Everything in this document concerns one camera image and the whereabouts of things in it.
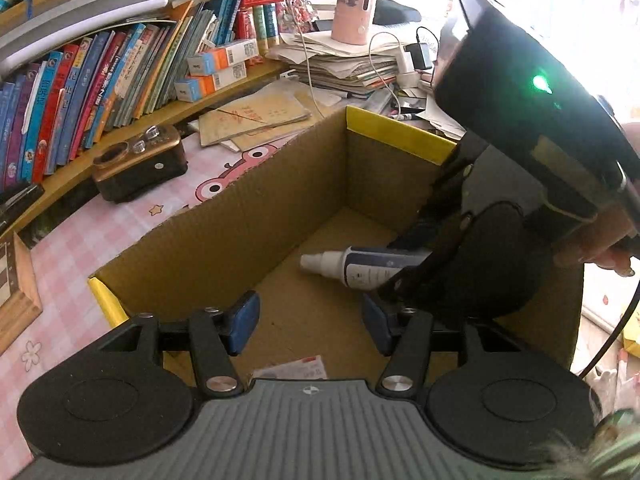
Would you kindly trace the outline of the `right hand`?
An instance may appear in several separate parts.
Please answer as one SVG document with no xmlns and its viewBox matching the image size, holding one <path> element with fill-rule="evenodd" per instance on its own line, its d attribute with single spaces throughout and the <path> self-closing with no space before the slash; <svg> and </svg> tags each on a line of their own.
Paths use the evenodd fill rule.
<svg viewBox="0 0 640 480">
<path fill-rule="evenodd" d="M 631 253 L 615 245 L 637 230 L 621 204 L 612 204 L 597 219 L 582 226 L 555 247 L 553 261 L 560 268 L 594 263 L 624 278 L 634 275 Z"/>
</svg>

